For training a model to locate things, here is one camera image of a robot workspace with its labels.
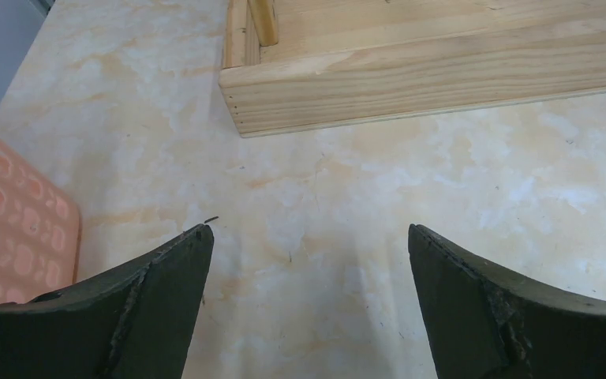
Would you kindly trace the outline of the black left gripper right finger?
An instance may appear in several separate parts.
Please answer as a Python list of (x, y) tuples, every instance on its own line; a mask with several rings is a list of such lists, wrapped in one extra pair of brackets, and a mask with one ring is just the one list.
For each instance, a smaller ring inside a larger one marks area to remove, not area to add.
[(480, 257), (423, 225), (408, 251), (440, 378), (606, 378), (606, 301)]

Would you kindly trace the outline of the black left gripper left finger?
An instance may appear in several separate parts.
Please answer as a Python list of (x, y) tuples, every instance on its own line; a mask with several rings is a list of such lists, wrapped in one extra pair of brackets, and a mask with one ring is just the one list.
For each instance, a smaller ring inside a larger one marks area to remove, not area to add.
[(30, 302), (0, 304), (0, 378), (179, 378), (211, 263), (199, 224)]

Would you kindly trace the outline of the pink plastic laundry basket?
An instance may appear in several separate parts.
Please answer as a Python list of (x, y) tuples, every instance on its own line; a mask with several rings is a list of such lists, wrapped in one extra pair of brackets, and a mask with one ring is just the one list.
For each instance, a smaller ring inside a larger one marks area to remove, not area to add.
[(75, 283), (80, 212), (0, 139), (0, 303), (26, 303)]

